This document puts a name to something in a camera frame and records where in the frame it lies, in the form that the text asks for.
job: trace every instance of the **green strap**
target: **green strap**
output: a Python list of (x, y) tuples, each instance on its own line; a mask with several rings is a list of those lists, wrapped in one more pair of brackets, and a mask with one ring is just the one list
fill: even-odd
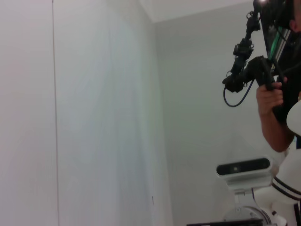
[(271, 52), (269, 53), (269, 60), (272, 59), (272, 57), (274, 56), (274, 54), (276, 52), (276, 48), (277, 48), (277, 45), (278, 45), (278, 42), (279, 42), (279, 39), (280, 39), (279, 32), (277, 32), (277, 35), (276, 35), (276, 37), (273, 41)]

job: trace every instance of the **gray wall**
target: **gray wall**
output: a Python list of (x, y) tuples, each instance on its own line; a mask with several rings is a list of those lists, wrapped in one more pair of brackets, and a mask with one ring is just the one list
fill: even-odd
[(138, 0), (55, 1), (54, 24), (60, 225), (171, 226), (154, 24)]
[[(157, 24), (158, 59), (164, 106), (166, 154), (174, 225), (220, 220), (233, 197), (216, 178), (217, 164), (268, 154), (261, 133), (254, 84), (245, 102), (224, 103), (222, 80), (234, 63), (234, 46), (246, 32), (252, 2)], [(253, 56), (265, 54), (254, 33)], [(244, 95), (230, 94), (236, 104)]]
[(0, 1), (0, 225), (57, 226), (52, 2)]

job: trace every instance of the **black camera rig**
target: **black camera rig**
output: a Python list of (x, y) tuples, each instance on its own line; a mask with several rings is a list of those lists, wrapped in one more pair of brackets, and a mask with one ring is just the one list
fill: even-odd
[[(283, 45), (280, 41), (284, 41), (286, 45), (291, 45), (285, 34), (290, 32), (289, 23), (293, 19), (293, 0), (254, 0), (254, 10), (248, 15), (246, 36), (234, 48), (233, 55), (235, 62), (232, 69), (228, 72), (227, 78), (223, 80), (225, 85), (224, 99), (228, 106), (236, 107), (240, 105), (248, 94), (254, 80), (261, 85), (266, 85), (267, 90), (273, 90), (272, 83), (275, 82), (274, 76), (278, 76), (277, 81), (284, 84), (285, 73), (291, 69), (282, 71), (278, 59), (276, 58), (276, 48), (283, 50)], [(254, 31), (261, 29), (261, 24), (266, 43), (268, 58), (259, 56), (247, 61), (253, 53), (254, 45), (251, 35)], [(249, 82), (252, 82), (242, 99), (237, 105), (230, 105), (225, 97), (225, 91), (240, 92)]]

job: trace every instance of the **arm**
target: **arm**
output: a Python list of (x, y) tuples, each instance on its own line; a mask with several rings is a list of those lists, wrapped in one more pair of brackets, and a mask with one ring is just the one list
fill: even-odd
[(269, 145), (276, 152), (284, 152), (293, 141), (294, 134), (286, 125), (280, 124), (273, 113), (261, 115), (261, 128)]
[(283, 104), (281, 86), (280, 82), (273, 83), (273, 91), (268, 91), (265, 85), (260, 86), (256, 95), (263, 135), (277, 152), (284, 152), (294, 138), (287, 125), (279, 123), (273, 113), (273, 107)]

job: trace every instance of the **vertical line on wall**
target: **vertical line on wall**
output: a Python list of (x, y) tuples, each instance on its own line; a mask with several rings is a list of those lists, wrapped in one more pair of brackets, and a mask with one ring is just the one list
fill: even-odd
[(59, 179), (58, 179), (58, 141), (57, 141), (57, 102), (56, 102), (56, 73), (55, 73), (55, 20), (52, 0), (52, 41), (53, 41), (53, 67), (55, 85), (55, 147), (56, 147), (56, 193), (57, 193), (57, 225), (60, 226), (60, 202), (59, 202)]

